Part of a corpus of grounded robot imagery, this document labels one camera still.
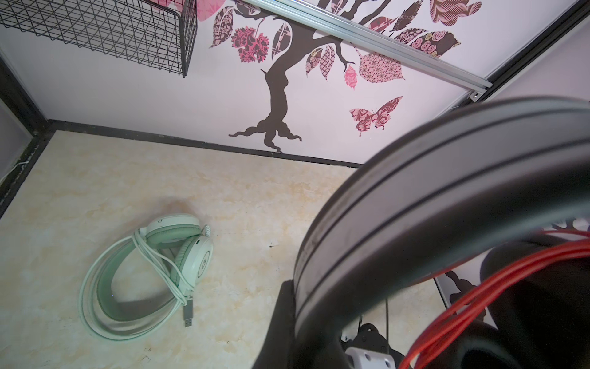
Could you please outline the mint green white headphones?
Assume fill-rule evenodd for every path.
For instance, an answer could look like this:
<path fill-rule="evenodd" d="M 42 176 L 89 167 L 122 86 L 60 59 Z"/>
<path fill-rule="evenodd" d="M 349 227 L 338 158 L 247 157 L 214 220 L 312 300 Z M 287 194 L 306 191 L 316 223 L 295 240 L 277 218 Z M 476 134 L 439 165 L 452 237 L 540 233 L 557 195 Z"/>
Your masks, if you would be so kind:
<path fill-rule="evenodd" d="M 153 311 L 125 312 L 112 290 L 116 272 L 132 252 L 164 281 L 171 297 Z M 190 214 L 156 218 L 109 246 L 94 261 L 81 284 L 78 314 L 84 328 L 110 342 L 135 341 L 158 330 L 178 311 L 193 318 L 195 289 L 214 254 L 210 227 Z"/>

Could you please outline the black white headphones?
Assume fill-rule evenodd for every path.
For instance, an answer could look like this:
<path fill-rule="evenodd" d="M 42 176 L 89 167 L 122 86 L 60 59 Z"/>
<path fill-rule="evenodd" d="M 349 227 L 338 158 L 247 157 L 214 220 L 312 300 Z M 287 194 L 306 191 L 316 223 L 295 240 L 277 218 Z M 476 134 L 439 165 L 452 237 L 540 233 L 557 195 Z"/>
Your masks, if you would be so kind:
<path fill-rule="evenodd" d="M 310 226 L 294 278 L 295 367 L 386 297 L 506 241 L 589 214 L 589 104 L 457 109 L 362 165 Z"/>

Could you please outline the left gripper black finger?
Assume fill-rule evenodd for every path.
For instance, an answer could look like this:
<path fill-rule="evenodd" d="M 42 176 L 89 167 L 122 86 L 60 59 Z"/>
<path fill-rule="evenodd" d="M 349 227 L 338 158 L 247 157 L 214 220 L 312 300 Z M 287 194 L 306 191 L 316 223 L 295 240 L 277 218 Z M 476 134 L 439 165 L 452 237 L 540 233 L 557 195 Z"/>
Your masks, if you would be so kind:
<path fill-rule="evenodd" d="M 295 326 L 293 285 L 293 280 L 284 281 L 281 285 L 264 344 L 252 366 L 254 369 L 290 367 Z"/>

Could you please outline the aluminium rail back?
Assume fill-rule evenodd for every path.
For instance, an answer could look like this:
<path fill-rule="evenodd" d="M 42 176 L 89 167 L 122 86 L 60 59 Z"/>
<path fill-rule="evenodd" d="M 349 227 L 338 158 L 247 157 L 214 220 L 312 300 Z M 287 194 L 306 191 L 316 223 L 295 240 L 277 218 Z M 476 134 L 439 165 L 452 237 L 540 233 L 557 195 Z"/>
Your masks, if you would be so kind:
<path fill-rule="evenodd" d="M 431 57 L 410 46 L 372 31 L 306 1 L 252 0 L 250 4 L 289 20 L 309 26 L 350 44 L 394 58 L 402 65 L 475 92 L 479 96 L 493 84 L 466 70 Z"/>

